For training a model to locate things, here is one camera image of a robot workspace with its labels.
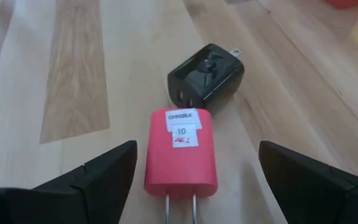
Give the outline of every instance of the red logo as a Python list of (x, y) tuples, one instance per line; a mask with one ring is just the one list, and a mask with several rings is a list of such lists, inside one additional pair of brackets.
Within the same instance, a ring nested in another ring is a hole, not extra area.
[(175, 139), (175, 142), (184, 142), (185, 141), (185, 138), (176, 138)]
[(176, 138), (176, 139), (175, 139), (175, 142), (179, 142), (179, 143), (182, 143), (182, 142), (190, 143), (190, 139), (187, 138), (187, 140), (185, 141), (185, 138)]

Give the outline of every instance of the label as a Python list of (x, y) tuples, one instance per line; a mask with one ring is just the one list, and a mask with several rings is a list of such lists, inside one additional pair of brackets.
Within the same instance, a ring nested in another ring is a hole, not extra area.
[(198, 146), (196, 124), (176, 124), (172, 126), (173, 147)]
[(176, 124), (195, 124), (196, 129), (201, 129), (201, 121), (196, 109), (183, 109), (165, 112), (167, 130), (172, 132), (172, 126)]

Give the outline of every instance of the wooden table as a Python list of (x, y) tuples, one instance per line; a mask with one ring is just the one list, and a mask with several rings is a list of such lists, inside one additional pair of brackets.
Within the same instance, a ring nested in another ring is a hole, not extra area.
[[(0, 0), (0, 187), (35, 187), (128, 139), (138, 163), (121, 223), (163, 223), (143, 191), (166, 75), (213, 42), (244, 79), (213, 114), (219, 190), (200, 223), (286, 223), (259, 164), (268, 139), (358, 175), (358, 7), (319, 0)], [(191, 200), (171, 204), (191, 223)]]

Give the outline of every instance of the red power adapter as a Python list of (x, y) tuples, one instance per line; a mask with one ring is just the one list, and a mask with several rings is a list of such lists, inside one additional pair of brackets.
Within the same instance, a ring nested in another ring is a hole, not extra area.
[(345, 9), (358, 5), (358, 0), (323, 0), (337, 9)]
[(202, 109), (162, 109), (151, 116), (144, 189), (165, 197), (168, 222), (169, 198), (209, 197), (218, 190), (212, 119)]

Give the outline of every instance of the pink plastic casing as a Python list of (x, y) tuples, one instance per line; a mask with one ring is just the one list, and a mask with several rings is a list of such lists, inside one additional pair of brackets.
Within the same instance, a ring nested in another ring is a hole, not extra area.
[(197, 129), (198, 146), (174, 148), (172, 133), (167, 131), (165, 112), (151, 117), (149, 148), (144, 189), (153, 196), (172, 199), (209, 197), (218, 190), (211, 115), (198, 109), (201, 129)]

